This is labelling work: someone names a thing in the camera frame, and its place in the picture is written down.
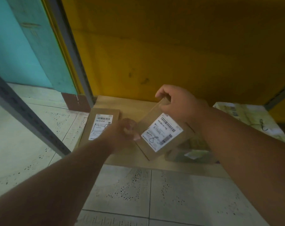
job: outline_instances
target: person's left arm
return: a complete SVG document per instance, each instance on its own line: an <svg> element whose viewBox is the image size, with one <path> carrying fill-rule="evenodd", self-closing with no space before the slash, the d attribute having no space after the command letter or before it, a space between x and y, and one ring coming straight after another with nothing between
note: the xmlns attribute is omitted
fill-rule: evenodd
<svg viewBox="0 0 285 226"><path fill-rule="evenodd" d="M123 119L0 197L0 225L74 225L105 160L139 138Z"/></svg>

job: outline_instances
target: white sticker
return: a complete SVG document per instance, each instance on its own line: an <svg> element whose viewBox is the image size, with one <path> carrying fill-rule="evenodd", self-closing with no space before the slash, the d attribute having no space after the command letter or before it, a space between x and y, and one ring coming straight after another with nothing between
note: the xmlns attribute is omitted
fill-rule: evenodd
<svg viewBox="0 0 285 226"><path fill-rule="evenodd" d="M141 136L157 152L182 131L183 129L169 115L163 113Z"/></svg>
<svg viewBox="0 0 285 226"><path fill-rule="evenodd" d="M89 140L94 140L100 136L105 128L112 124L113 115L96 114Z"/></svg>

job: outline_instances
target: tile floor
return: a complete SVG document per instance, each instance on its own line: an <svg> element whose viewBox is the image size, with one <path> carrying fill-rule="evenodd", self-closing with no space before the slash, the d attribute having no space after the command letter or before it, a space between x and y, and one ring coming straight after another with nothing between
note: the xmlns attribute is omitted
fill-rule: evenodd
<svg viewBox="0 0 285 226"><path fill-rule="evenodd" d="M73 149L88 114L66 109L54 90L11 86ZM0 107L0 195L58 160L54 151ZM231 180L104 165L76 225L268 224Z"/></svg>

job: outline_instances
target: metal frame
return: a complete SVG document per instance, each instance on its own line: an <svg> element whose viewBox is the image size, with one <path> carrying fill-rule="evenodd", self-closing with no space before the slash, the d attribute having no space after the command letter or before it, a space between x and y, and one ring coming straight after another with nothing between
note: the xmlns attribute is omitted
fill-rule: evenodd
<svg viewBox="0 0 285 226"><path fill-rule="evenodd" d="M55 21L57 22L58 28L62 34L62 37L66 45L66 48L68 50L69 56L71 58L71 61L73 62L75 71L77 72L77 75L84 89L84 93L87 98L87 101L90 107L92 108L94 106L92 90L91 90L83 63L81 61L81 57L80 57L78 48L76 46L76 42L74 40L71 28L69 26L69 22L65 14L62 1L61 0L47 0L47 2L49 3L50 10L52 11Z"/></svg>
<svg viewBox="0 0 285 226"><path fill-rule="evenodd" d="M0 106L8 111L14 118L16 118L21 124L28 128L61 157L71 153L63 142L1 77Z"/></svg>
<svg viewBox="0 0 285 226"><path fill-rule="evenodd" d="M280 103L284 98L285 98L285 87L264 105L265 109L271 110L274 106Z"/></svg>

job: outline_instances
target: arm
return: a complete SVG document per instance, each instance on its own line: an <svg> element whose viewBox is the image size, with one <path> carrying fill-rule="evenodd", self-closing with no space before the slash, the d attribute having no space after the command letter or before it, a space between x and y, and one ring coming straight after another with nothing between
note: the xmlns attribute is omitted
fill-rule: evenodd
<svg viewBox="0 0 285 226"><path fill-rule="evenodd" d="M139 138L131 131L134 125L130 119L118 121L2 195L0 225L74 225L107 157Z"/></svg>
<svg viewBox="0 0 285 226"><path fill-rule="evenodd" d="M285 143L230 115L208 107L177 86L156 94L171 96L163 112L201 132L240 190L270 225L285 225Z"/></svg>

